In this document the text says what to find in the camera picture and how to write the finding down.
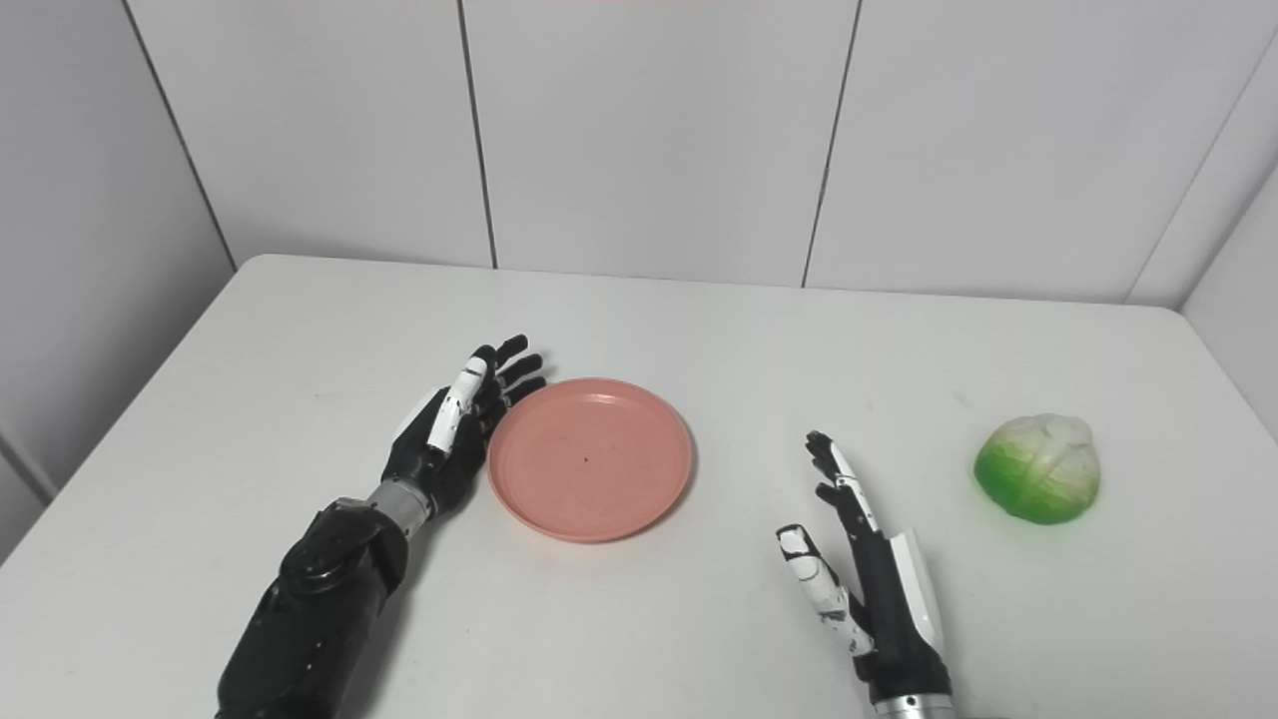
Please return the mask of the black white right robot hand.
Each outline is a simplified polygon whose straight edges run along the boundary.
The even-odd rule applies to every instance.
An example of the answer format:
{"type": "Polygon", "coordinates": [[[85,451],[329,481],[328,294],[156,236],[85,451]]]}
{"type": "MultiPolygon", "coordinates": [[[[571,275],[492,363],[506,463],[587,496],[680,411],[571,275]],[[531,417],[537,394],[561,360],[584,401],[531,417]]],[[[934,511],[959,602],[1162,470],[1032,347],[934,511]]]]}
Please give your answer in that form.
{"type": "Polygon", "coordinates": [[[855,596],[803,524],[777,529],[780,550],[812,607],[854,659],[878,718],[953,718],[953,679],[930,570],[912,529],[887,535],[852,465],[835,441],[805,435],[826,481],[815,496],[835,510],[858,570],[855,596]]]}

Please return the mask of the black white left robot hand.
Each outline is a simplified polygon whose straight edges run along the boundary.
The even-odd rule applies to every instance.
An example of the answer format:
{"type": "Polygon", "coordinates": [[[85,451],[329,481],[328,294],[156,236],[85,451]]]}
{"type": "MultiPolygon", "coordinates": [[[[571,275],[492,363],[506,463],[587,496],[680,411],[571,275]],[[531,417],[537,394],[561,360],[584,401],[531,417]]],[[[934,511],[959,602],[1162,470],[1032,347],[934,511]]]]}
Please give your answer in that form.
{"type": "Polygon", "coordinates": [[[516,335],[478,347],[451,384],[436,390],[397,433],[380,490],[397,487],[424,501],[435,518],[458,508],[474,487],[498,423],[521,400],[548,386],[544,358],[516,335]]]}

